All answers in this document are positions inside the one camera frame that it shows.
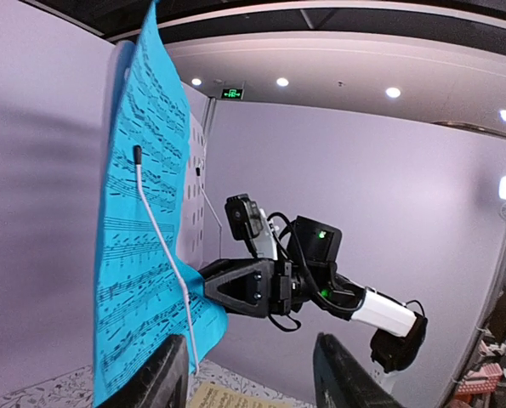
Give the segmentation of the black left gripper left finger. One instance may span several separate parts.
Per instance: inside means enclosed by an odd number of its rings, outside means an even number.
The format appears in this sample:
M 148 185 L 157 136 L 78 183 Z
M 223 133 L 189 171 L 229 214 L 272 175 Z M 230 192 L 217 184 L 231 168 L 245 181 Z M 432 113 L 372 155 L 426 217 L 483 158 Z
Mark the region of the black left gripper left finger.
M 186 338 L 170 335 L 131 379 L 101 404 L 105 408 L 185 408 L 189 355 Z

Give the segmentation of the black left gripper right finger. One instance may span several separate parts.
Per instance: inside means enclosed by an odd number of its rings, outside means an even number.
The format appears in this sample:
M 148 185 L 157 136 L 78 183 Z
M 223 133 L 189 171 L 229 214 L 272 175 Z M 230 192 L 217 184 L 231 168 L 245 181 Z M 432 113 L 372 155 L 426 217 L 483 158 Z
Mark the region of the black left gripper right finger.
M 333 334 L 317 335 L 313 373 L 317 407 L 395 407 L 395 399 L 374 382 Z

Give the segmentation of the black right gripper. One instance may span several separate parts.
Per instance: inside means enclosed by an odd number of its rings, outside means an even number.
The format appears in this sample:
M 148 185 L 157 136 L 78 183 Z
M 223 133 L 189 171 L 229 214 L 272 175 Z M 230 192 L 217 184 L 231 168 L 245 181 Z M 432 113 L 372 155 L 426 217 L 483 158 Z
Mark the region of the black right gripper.
M 198 270 L 205 298 L 228 313 L 266 318 L 299 312 L 312 299 L 300 267 L 290 261 L 220 258 Z

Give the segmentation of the yellow paper sheet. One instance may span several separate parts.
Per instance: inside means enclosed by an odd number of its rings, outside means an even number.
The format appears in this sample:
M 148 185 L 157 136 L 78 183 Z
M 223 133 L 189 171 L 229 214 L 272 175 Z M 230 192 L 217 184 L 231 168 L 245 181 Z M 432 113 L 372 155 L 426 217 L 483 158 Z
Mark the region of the yellow paper sheet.
M 286 407 L 273 401 L 246 396 L 210 382 L 203 382 L 192 396 L 191 408 L 269 408 Z

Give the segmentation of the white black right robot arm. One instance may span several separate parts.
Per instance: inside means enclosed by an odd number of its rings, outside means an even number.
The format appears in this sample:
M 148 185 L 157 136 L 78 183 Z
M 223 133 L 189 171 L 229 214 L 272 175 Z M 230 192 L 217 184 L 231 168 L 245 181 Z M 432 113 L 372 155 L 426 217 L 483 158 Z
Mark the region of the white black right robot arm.
M 251 256 L 221 258 L 202 268 L 205 297 L 229 313 L 270 321 L 291 319 L 312 302 L 333 317 L 375 328 L 372 376 L 391 392 L 424 342 L 424 311 L 339 275 L 339 229 L 304 217 L 289 220 L 280 212 L 230 225 Z

